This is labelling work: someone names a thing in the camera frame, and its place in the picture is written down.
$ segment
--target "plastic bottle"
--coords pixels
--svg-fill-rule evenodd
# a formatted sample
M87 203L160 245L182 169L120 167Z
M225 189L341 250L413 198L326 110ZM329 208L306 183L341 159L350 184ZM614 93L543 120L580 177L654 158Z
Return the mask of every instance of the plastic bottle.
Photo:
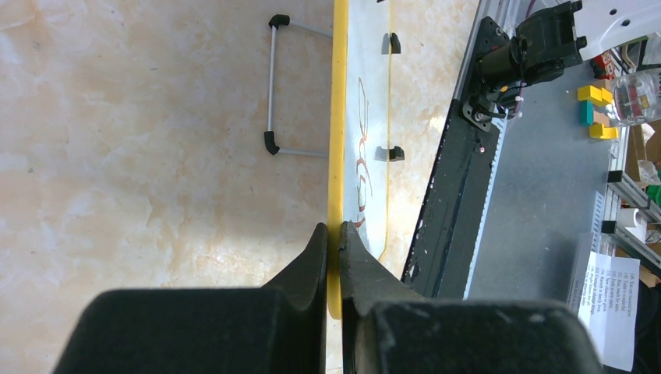
M661 119L661 68L619 76L612 88L620 126Z

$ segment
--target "beige tiled floor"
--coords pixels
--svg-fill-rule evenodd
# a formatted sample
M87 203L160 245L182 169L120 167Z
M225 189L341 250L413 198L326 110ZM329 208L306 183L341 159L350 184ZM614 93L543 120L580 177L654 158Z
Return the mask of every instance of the beige tiled floor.
M396 275L476 4L394 3ZM276 12L332 26L331 0L0 2L2 372L47 372L103 290L258 286L325 221L327 162L263 148ZM325 150L331 44L279 36L278 142Z

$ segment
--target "green object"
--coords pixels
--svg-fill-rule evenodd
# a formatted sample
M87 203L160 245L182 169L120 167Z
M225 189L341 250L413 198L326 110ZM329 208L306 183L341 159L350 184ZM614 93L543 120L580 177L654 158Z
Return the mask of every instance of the green object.
M581 125L592 126L595 120L594 108L589 101L581 101Z
M661 178L661 170L656 173ZM650 185L647 187L647 196L652 199L656 205L661 206L661 185Z

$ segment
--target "white paper sheet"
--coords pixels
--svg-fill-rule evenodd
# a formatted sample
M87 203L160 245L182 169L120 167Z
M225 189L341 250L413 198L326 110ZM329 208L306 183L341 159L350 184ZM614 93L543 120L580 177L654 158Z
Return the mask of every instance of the white paper sheet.
M634 362L640 261L590 252L578 318L604 365L631 370Z

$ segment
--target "yellow edge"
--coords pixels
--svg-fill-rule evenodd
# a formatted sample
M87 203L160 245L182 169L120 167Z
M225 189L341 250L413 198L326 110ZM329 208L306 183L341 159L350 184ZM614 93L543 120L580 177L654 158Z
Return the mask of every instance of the yellow edge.
M388 2L388 6L390 7L390 32L392 34L392 2ZM387 118L388 118L388 123L387 123L387 133L386 133L386 144L388 149L392 148L391 147L391 91L392 91L392 44L390 46L391 53L388 54L388 112L387 112ZM386 250L388 248L388 232L390 231L388 229L388 196L390 196L390 191L391 191L391 163L390 160L386 162L386 240L384 242L384 251L381 253L381 256L379 256L378 260L379 262L383 261L383 258L385 258L386 255Z
M348 0L335 0L333 62L330 78L330 144L328 147L328 311L342 317L340 290L340 226L342 226L345 122L347 104Z

